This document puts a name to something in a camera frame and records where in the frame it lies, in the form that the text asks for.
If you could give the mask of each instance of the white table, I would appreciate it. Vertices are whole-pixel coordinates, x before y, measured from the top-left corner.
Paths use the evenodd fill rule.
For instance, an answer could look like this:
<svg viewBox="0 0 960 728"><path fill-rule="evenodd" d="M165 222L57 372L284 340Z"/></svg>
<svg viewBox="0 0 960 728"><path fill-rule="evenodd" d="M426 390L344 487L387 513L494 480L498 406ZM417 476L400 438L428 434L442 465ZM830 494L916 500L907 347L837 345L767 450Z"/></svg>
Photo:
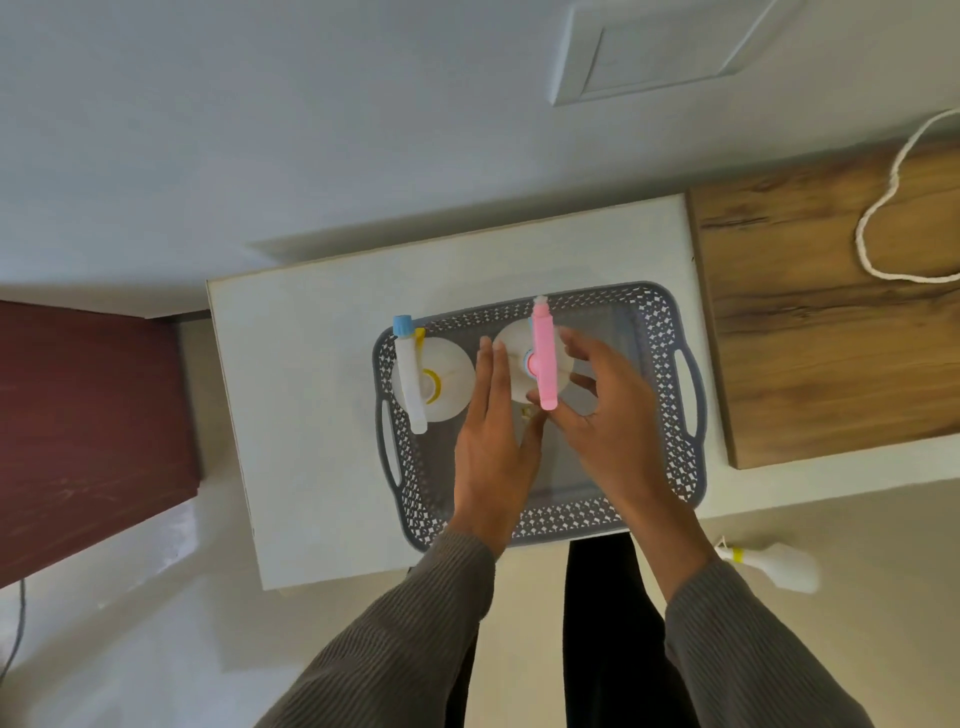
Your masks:
<svg viewBox="0 0 960 728"><path fill-rule="evenodd" d="M684 199L582 212L209 284L265 589L412 566L374 435L372 347L414 318L652 280L708 393L701 518L960 475L960 435L749 471L727 464Z"/></svg>

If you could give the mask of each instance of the pink spray nozzle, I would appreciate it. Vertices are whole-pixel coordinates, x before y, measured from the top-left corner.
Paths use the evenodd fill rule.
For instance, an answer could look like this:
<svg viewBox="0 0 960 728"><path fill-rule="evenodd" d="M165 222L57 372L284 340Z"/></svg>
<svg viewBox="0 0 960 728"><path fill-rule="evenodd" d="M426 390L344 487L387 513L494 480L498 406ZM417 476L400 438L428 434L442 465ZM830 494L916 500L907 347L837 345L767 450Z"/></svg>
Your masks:
<svg viewBox="0 0 960 728"><path fill-rule="evenodd" d="M530 317L534 350L529 356L527 369L537 378L540 391L540 407L557 408L557 347L554 342L553 316L546 296L534 298L534 312Z"/></svg>

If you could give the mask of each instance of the maroon cabinet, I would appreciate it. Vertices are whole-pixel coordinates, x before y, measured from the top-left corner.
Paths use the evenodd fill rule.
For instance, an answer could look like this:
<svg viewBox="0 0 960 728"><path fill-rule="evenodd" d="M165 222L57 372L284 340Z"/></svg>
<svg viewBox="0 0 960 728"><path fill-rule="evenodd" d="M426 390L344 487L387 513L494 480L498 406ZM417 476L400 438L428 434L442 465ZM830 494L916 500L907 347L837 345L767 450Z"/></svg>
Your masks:
<svg viewBox="0 0 960 728"><path fill-rule="evenodd" d="M199 482L173 324L0 302L0 587Z"/></svg>

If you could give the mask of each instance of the beige floor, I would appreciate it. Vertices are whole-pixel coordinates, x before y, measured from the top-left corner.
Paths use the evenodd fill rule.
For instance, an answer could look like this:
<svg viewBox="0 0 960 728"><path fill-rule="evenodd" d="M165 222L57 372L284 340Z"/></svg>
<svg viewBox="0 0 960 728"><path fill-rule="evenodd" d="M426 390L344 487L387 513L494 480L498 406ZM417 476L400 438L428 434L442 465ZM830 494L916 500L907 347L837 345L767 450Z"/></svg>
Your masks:
<svg viewBox="0 0 960 728"><path fill-rule="evenodd" d="M200 494L28 579L27 637L0 695L5 728L253 725L403 576L260 590L212 327L181 331L204 458ZM744 573L877 728L948 726L960 715L951 689L960 674L958 513L960 483L939 483L706 528L744 546L783 540L816 554L824 588L815 596ZM565 544L501 559L480 630L470 728L564 724L565 561ZM15 626L15 589L0 590L0 655Z"/></svg>

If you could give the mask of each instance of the gray ribbed sleeve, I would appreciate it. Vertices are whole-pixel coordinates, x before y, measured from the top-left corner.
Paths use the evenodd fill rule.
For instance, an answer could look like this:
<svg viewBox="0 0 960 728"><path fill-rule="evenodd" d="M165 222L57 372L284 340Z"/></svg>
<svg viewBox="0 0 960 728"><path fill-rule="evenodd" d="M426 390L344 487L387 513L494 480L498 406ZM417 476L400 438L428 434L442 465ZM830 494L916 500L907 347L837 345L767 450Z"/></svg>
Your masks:
<svg viewBox="0 0 960 728"><path fill-rule="evenodd" d="M670 600L666 651L701 728L871 726L863 708L722 561Z"/></svg>
<svg viewBox="0 0 960 728"><path fill-rule="evenodd" d="M494 559L473 536L444 533L401 584L339 634L257 728L442 726L480 619Z"/></svg>

